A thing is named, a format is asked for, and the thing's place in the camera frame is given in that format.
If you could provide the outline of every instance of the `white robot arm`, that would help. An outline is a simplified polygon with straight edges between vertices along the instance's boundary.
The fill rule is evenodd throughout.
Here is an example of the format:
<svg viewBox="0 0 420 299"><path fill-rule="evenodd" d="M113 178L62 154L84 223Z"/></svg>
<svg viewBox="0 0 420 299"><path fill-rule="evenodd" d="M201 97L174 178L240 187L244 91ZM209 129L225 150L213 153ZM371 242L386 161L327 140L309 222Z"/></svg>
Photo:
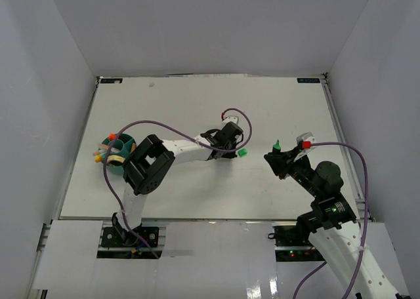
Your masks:
<svg viewBox="0 0 420 299"><path fill-rule="evenodd" d="M324 257L342 286L346 289L358 262L361 237L356 215L340 192L344 182L340 168L329 161L321 162L315 170L306 154L315 143L312 133L297 138L291 151L281 151L278 143L264 158L280 179L296 180L315 200L312 211L297 218L294 236L309 241ZM382 272L368 246L364 245L362 265L349 298L403 298Z"/></svg>
<svg viewBox="0 0 420 299"><path fill-rule="evenodd" d="M220 157L233 158L235 153L220 150L233 150L243 131L238 126L239 118L228 116L223 119L220 129L209 130L195 137L196 142L189 140L160 140L156 135L149 135L125 160L123 196L124 214L127 224L135 229L141 225L142 211L148 194L153 192L163 181L170 167L190 161L206 161ZM199 143L211 146L205 148ZM123 219L123 211L113 215L114 228L124 241L131 234Z"/></svg>

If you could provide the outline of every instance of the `purple cable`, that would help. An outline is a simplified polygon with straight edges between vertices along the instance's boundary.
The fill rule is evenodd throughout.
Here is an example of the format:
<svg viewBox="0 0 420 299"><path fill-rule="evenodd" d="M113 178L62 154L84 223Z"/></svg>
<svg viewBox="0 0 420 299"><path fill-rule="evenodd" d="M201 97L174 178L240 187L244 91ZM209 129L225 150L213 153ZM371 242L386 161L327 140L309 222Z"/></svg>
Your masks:
<svg viewBox="0 0 420 299"><path fill-rule="evenodd" d="M358 154L358 156L360 157L360 160L362 161L363 164L363 170L364 170L364 177L365 177L365 191L364 191L364 195L365 195L365 213L364 213L364 222L363 222L363 230L362 230L362 236L360 238L360 246L362 248L364 248L365 246L365 242L366 242L366 234L368 232L368 220L369 220L369 183L368 183L368 167L366 166L366 161L362 155L362 153L360 151L358 151L356 148L354 148L351 145L348 145L346 143L341 143L341 142L324 142L324 143L313 143L311 144L311 146L326 146L326 145L337 145L337 146L343 146L343 147L347 147L350 148L351 150L353 150L355 153ZM363 249L361 249L359 251L359 257L357 259L357 263L356 263L356 268L354 268L354 272L352 275L352 279L350 280L350 283L348 284L348 287L346 289L346 292L344 293L343 297L341 299L347 299L347 297L349 296L350 292L352 291L354 282L356 281L357 275L359 274L360 271L360 266L362 266L362 260L363 260ZM321 266L319 266L318 268L314 269L313 271L311 271L297 286L295 294L293 295L293 299L296 299L297 296L297 292L299 291L300 287L302 286L302 284L312 275L314 275L317 271L320 270L320 268L322 268L324 265L326 265L327 262L324 262Z"/></svg>
<svg viewBox="0 0 420 299"><path fill-rule="evenodd" d="M191 136L188 136L188 135L186 135L186 134L184 134L184 133L182 133L182 132L180 132L179 130L176 130L176 129L174 129L173 127L170 127L169 125L166 125L166 124L163 124L163 123L160 123L160 122L157 122L157 121L153 121L153 120L140 120L140 121L135 121L135 122L132 122L132 123L130 123L130 124L127 124L127 125L125 125L117 134L116 134L116 136L115 136L115 138L111 141L111 144L110 144L110 146L108 147L108 149L107 149L107 151L106 151L106 155L105 155L105 158L104 158L104 164L103 164L103 166L102 166L102 170L103 170L103 172L104 172L104 179L105 179L105 182L106 182L106 184L108 185L108 187L109 187L109 189L110 189L110 191L111 191L111 193L114 195L114 197L115 197L115 199L118 201L118 204L119 204L119 207L120 207L120 209L121 209L121 213L122 213L122 215L123 215L123 221L124 221L124 224L125 224L125 227L137 238L137 239L139 239L140 241L142 241L143 243L144 243L144 245L146 245L146 247L148 247L148 249L150 250L150 252L154 255L154 257L155 258L159 258L159 256L155 253L155 251L152 249L152 247L147 243L147 241L145 240L145 239L143 239L143 237L142 236L140 236L137 232L135 232L133 229L131 229L130 227L129 227L129 225L128 225L128 221L127 221L127 217L125 216L125 213L124 213L124 205L123 205L123 202L121 201L121 199L119 198L119 196L118 196L118 194L116 193L116 191L114 190L114 188L112 187L112 185L111 185L111 182L110 182L110 179L108 178L108 173L107 173L107 170L106 170L106 162L108 161L108 156L110 155L110 153L111 153L111 149L113 148L113 146L115 145L115 143L117 142L117 139L119 138L119 136L125 131L125 130L127 130L128 128L130 128L130 127L132 127L132 126L134 126L134 125L137 125L137 124L155 124L155 125L159 125L160 127L164 127L164 128L166 128L166 129L168 129L168 130L171 130L172 132L174 132L174 133L177 133L178 135L181 135L183 138L185 138L185 139L187 139L187 140L190 140L191 142L197 142L200 146L202 146L202 147L204 147L204 148L208 148L209 150L215 150L215 151L222 151L222 152L225 152L225 153L233 153L233 152L235 152L235 151L238 151L238 150L240 150L241 148L243 148L246 144L248 144L248 142L249 142L249 140L251 139L251 136L252 136L252 124L251 124L251 121L249 120L249 118L246 116L246 114L244 114L244 112L242 112L241 110L239 110L239 109L236 109L236 108L228 108L228 109L226 109L226 110L224 110L223 111L223 113L222 113L222 115L224 115L227 111L236 111L236 112L238 112L238 113L240 113L244 118L245 118L245 120L248 122L248 125L249 125L249 135L248 135L248 138L247 138L247 140L240 146L240 147L237 147L237 148L235 148L235 149L230 149L230 150L227 150L227 149L219 149L219 148L215 148L215 147L212 147L212 146L208 146L208 145L206 145L206 144L203 144L203 143L201 143L201 142L198 142L198 141L196 141L194 138L192 138Z"/></svg>
<svg viewBox="0 0 420 299"><path fill-rule="evenodd" d="M301 280L301 282L299 283L299 285L297 285L295 293L293 294L293 299L296 299L297 293L299 292L299 289L301 289L303 283L305 281L307 281L309 279L309 277L311 277L312 275L314 275L317 271L319 271L320 269L322 269L325 265L327 265L327 262L322 263L321 265L319 265L316 269L314 269L313 271L311 271L308 275L306 275L304 277L304 279Z"/></svg>

